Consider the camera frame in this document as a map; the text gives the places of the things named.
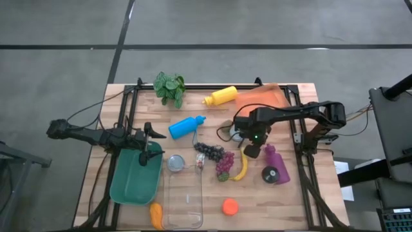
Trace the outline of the purple squeeze bottle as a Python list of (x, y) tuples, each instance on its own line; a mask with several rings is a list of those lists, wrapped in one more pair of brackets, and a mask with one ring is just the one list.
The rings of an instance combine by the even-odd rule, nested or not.
[(285, 184), (287, 182), (290, 182), (290, 176), (288, 174), (283, 158), (276, 151), (275, 147), (271, 144), (267, 144), (265, 147), (265, 154), (267, 166), (275, 167), (280, 174), (279, 180), (276, 182), (276, 184)]

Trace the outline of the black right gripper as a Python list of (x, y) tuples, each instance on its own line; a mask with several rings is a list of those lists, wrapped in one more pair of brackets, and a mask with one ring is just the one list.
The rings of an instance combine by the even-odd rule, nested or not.
[(243, 152), (246, 156), (256, 159), (261, 152), (261, 145), (265, 144), (270, 133), (270, 126), (264, 122), (258, 122), (252, 117), (234, 118), (235, 130), (239, 135), (250, 140), (253, 144), (246, 145)]

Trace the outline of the tin can red label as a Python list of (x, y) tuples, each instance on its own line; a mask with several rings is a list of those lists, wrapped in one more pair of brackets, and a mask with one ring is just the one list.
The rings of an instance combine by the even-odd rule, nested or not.
[(180, 155), (172, 155), (167, 160), (167, 168), (171, 172), (179, 172), (185, 167), (185, 160)]

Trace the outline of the green plastic bin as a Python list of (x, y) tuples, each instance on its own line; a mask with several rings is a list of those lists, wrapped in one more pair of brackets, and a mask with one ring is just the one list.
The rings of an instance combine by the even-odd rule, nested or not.
[(157, 155), (141, 166), (140, 154), (140, 150), (120, 152), (109, 190), (111, 199), (118, 204), (143, 206), (156, 197), (163, 156)]

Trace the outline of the white paper sheet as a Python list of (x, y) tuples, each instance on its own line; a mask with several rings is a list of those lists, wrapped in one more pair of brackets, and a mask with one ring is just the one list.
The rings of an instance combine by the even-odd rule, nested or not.
[[(335, 161), (334, 165), (335, 165), (335, 170), (337, 174), (341, 174), (349, 170), (349, 165), (347, 162)], [(341, 192), (342, 192), (343, 200), (345, 201), (355, 200), (351, 186), (341, 187)]]

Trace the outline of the dark grey chair seat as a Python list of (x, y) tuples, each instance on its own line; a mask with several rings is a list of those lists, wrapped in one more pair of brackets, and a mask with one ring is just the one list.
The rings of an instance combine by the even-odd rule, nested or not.
[(412, 184), (386, 178), (379, 178), (375, 183), (383, 208), (412, 208)]

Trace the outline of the yellow banana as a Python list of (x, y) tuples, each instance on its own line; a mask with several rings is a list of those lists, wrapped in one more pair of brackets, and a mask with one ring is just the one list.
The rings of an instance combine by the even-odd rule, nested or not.
[(248, 159), (247, 156), (245, 155), (245, 147), (242, 147), (240, 149), (241, 152), (241, 171), (234, 177), (230, 177), (229, 179), (232, 181), (239, 181), (241, 180), (247, 173), (247, 169), (248, 169)]

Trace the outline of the orange tangerine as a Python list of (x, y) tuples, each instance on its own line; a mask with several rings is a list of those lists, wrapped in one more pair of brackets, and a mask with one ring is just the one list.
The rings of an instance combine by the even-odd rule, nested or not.
[(226, 216), (234, 216), (239, 211), (239, 204), (233, 198), (226, 198), (222, 204), (222, 212)]

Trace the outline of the clear bottle black lid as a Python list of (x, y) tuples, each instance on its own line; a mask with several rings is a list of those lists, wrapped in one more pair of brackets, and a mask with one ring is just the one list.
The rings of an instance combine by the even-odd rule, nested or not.
[(273, 166), (266, 166), (261, 172), (262, 179), (267, 184), (275, 184), (280, 177), (278, 170)]

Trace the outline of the dark grey desk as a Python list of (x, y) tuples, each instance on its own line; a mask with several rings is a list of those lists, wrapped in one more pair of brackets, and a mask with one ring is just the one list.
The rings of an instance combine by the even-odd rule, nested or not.
[(405, 157), (406, 150), (412, 156), (412, 95), (401, 93), (390, 101), (380, 88), (370, 89), (369, 95), (391, 178), (412, 184), (412, 161), (391, 163)]

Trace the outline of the blue squeeze bottle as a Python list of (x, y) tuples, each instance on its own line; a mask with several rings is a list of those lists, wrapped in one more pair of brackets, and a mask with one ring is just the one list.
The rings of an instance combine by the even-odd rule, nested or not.
[(188, 117), (169, 126), (169, 133), (174, 140), (180, 139), (189, 133), (196, 133), (198, 127), (204, 123), (205, 119), (206, 117), (201, 115)]

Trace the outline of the yellow squeeze bottle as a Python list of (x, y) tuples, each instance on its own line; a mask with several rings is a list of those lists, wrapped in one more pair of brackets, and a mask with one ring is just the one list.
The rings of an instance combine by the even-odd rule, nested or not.
[(238, 95), (235, 86), (230, 86), (211, 93), (210, 96), (205, 97), (203, 103), (207, 106), (217, 106), (229, 101), (233, 101)]

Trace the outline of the black support beam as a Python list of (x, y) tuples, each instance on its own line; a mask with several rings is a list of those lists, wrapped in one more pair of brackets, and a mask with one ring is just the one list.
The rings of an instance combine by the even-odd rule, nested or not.
[(390, 178), (390, 176), (386, 160), (373, 162), (337, 175), (342, 188), (378, 178)]

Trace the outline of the dark grape bunch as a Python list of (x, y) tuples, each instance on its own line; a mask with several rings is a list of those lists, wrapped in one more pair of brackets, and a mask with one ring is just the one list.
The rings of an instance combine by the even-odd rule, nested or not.
[(203, 153), (209, 160), (213, 160), (215, 162), (219, 162), (225, 154), (223, 147), (209, 146), (202, 142), (195, 143), (194, 149), (200, 153)]

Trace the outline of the grey metal table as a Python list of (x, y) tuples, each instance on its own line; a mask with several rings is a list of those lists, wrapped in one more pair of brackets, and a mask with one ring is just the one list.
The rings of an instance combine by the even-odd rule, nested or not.
[[(14, 179), (10, 164), (22, 165), (19, 174)], [(0, 141), (0, 170), (4, 169), (9, 174), (10, 192), (4, 204), (0, 207), (0, 232), (7, 232), (12, 216), (16, 210), (24, 183), (28, 177), (32, 164), (39, 164), (42, 168), (49, 168), (52, 160), (32, 155), (6, 145)]]

